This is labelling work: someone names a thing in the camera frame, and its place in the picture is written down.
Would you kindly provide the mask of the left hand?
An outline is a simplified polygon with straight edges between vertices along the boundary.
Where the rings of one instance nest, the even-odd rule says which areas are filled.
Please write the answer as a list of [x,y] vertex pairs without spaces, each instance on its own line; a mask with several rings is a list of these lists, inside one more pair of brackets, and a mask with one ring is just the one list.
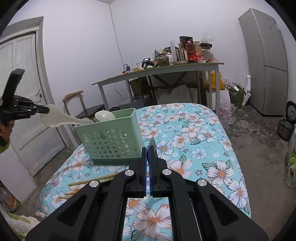
[[1,122],[1,146],[5,147],[10,142],[10,135],[13,130],[15,122],[9,121],[8,123],[4,124]]

